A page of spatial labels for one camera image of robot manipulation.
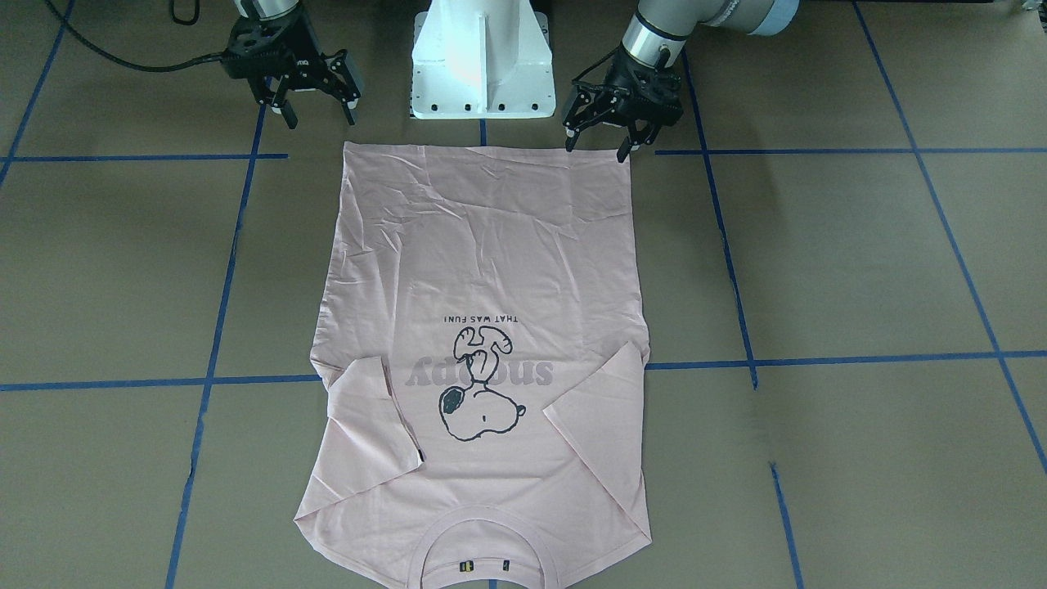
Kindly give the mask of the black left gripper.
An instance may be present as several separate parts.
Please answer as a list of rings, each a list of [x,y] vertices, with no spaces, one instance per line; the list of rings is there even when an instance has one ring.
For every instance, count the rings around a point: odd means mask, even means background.
[[[616,153],[618,163],[625,163],[632,152],[652,144],[662,127],[676,124],[683,116],[681,78],[670,56],[668,48],[659,48],[654,64],[646,65],[618,46],[573,78],[562,117],[565,150],[575,149],[584,130],[612,124],[626,129]]]

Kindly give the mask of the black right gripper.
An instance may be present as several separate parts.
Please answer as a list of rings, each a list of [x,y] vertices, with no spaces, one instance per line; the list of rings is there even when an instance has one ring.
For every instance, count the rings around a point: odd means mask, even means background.
[[[289,91],[319,90],[335,97],[356,124],[362,82],[347,50],[325,55],[304,8],[240,8],[223,52],[229,78],[246,80],[258,103],[270,103],[288,129],[299,124]]]

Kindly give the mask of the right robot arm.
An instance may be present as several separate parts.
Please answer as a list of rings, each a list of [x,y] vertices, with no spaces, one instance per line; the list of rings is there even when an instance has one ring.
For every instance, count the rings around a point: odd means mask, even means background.
[[[289,129],[298,116],[290,91],[321,91],[343,108],[349,124],[363,82],[355,63],[339,50],[326,55],[306,7],[299,1],[236,1],[240,16],[232,26],[220,63],[229,78],[246,80],[254,100],[283,116]]]

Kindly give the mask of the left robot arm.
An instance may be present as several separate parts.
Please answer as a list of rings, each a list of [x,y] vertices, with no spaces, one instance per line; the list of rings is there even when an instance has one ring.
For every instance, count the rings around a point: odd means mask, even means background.
[[[617,150],[624,163],[640,146],[654,144],[659,131],[683,115],[681,77],[674,71],[685,42],[697,26],[748,36],[781,33],[798,1],[640,1],[616,48],[572,80],[564,106],[565,149],[597,124],[625,129]]]

